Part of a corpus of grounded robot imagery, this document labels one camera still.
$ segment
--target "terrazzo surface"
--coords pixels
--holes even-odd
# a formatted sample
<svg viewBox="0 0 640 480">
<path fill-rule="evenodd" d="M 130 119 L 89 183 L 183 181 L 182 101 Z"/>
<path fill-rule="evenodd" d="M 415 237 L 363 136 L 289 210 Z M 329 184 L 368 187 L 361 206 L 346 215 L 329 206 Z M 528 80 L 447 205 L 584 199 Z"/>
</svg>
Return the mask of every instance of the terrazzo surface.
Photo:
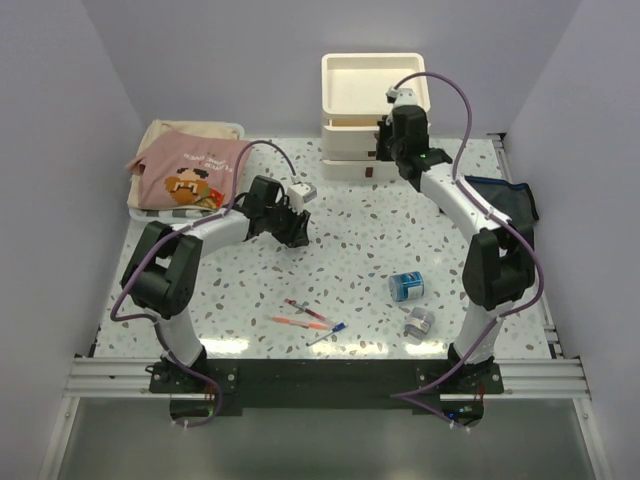
<svg viewBox="0 0 640 480">
<path fill-rule="evenodd" d="M 308 247 L 288 249 L 269 234 L 221 249 L 201 264 L 189 310 L 196 334 L 210 357 L 236 358 L 444 358 L 464 320 L 468 299 L 462 286 L 467 245 L 433 202 L 406 182 L 328 182 L 321 174 L 317 138 L 275 138 L 299 175 L 318 189 L 309 204 Z M 459 140 L 433 139 L 454 156 Z M 500 177 L 490 140 L 472 140 L 463 156 L 466 174 Z M 255 175 L 286 186 L 289 171 L 278 154 L 259 146 L 245 168 L 241 188 Z M 143 230 L 131 222 L 120 255 L 122 275 Z M 425 295 L 396 304 L 387 282 L 394 273 L 418 270 Z M 162 352 L 146 320 L 115 324 L 109 320 L 120 292 L 114 281 L 98 333 L 96 357 L 154 358 Z M 532 296 L 532 289 L 525 299 Z M 275 315 L 308 319 L 285 305 L 285 298 L 344 321 L 348 327 L 311 347 L 317 330 L 277 324 Z M 403 334 L 415 306 L 435 315 L 427 338 L 417 343 Z M 122 313 L 140 310 L 127 299 Z M 496 342 L 497 358 L 550 358 L 540 303 L 505 320 Z"/>
</svg>

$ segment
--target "cartoon print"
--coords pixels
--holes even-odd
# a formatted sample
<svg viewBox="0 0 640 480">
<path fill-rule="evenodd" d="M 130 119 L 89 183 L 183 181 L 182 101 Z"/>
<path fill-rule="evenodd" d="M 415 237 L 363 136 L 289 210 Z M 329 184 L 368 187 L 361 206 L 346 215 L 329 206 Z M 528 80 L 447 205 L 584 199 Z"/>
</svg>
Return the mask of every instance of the cartoon print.
<svg viewBox="0 0 640 480">
<path fill-rule="evenodd" d="M 206 170 L 182 167 L 176 170 L 176 173 L 177 176 L 166 178 L 164 185 L 171 198 L 178 204 L 220 208 L 224 195 L 209 187 L 205 181 L 209 176 Z"/>
</svg>

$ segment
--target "marker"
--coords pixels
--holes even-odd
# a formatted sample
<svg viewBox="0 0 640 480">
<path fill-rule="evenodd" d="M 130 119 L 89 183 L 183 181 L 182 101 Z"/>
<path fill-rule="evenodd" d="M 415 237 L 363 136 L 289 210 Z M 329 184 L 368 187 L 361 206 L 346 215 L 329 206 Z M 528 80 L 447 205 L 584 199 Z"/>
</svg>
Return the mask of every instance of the marker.
<svg viewBox="0 0 640 480">
<path fill-rule="evenodd" d="M 284 299 L 284 303 L 288 303 L 289 305 L 292 305 L 296 308 L 299 308 L 300 310 L 302 310 L 304 313 L 308 313 L 309 315 L 311 315 L 314 318 L 317 318 L 318 320 L 321 320 L 325 323 L 328 323 L 329 325 L 335 325 L 334 322 L 332 322 L 331 320 L 329 320 L 327 317 L 325 317 L 324 315 L 320 315 L 317 312 L 314 312 L 313 310 L 305 307 L 304 305 L 300 305 L 299 303 L 296 303 L 295 300 L 290 300 L 288 298 Z"/>
<path fill-rule="evenodd" d="M 326 325 L 323 325 L 321 323 L 303 322 L 301 320 L 294 320 L 292 318 L 273 317 L 271 320 L 278 323 L 287 323 L 289 325 L 297 325 L 299 327 L 317 328 L 318 330 L 326 330 L 329 328 Z"/>
<path fill-rule="evenodd" d="M 307 342 L 307 347 L 310 347 L 311 345 L 315 345 L 316 343 L 324 340 L 325 338 L 329 338 L 332 334 L 337 333 L 340 330 L 344 330 L 345 328 L 347 328 L 347 326 L 344 324 L 344 322 L 341 322 L 335 327 L 333 327 L 330 332 L 324 333 L 319 337 L 314 338 L 310 342 Z"/>
</svg>

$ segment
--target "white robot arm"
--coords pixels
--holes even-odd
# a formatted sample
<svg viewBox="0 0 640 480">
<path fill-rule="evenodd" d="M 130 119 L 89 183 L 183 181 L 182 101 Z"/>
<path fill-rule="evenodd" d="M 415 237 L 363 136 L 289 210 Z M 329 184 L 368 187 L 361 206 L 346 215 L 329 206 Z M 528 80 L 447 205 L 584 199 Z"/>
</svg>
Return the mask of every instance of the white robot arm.
<svg viewBox="0 0 640 480">
<path fill-rule="evenodd" d="M 284 193 L 282 185 L 257 176 L 250 190 L 221 218 L 195 221 L 188 231 L 167 242 L 145 264 L 149 251 L 163 237 L 175 235 L 184 225 L 150 223 L 144 230 L 121 280 L 129 282 L 140 265 L 144 270 L 128 291 L 134 303 L 156 324 L 167 359 L 191 367 L 204 354 L 187 308 L 193 295 L 200 259 L 227 245 L 242 243 L 262 232 L 270 232 L 288 247 L 306 246 L 309 212 L 304 206 L 316 197 L 309 183 L 296 182 Z M 164 267 L 158 258 L 170 258 Z"/>
<path fill-rule="evenodd" d="M 470 244 L 463 272 L 470 302 L 449 357 L 455 361 L 471 352 L 465 364 L 490 362 L 503 321 L 501 315 L 511 310 L 514 301 L 534 283 L 533 261 L 498 223 L 511 224 L 511 218 L 495 209 L 464 178 L 454 178 L 451 158 L 440 149 L 430 148 L 427 116 L 411 89 L 392 88 L 387 98 L 393 108 L 378 122 L 377 158 L 394 161 L 400 175 L 433 200 Z M 518 227 L 533 245 L 532 225 Z M 496 325 L 473 348 L 492 322 Z"/>
</svg>

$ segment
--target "pink t-shirt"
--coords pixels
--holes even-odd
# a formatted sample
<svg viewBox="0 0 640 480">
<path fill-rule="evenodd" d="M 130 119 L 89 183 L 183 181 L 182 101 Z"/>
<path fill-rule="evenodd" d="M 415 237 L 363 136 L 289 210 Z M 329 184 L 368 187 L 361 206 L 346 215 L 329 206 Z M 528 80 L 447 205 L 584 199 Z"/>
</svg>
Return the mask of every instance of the pink t-shirt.
<svg viewBox="0 0 640 480">
<path fill-rule="evenodd" d="M 240 150 L 249 142 L 163 133 L 127 164 L 140 175 L 140 208 L 163 210 L 196 205 L 217 209 L 231 200 L 233 172 Z M 242 175 L 251 149 L 240 160 Z"/>
</svg>

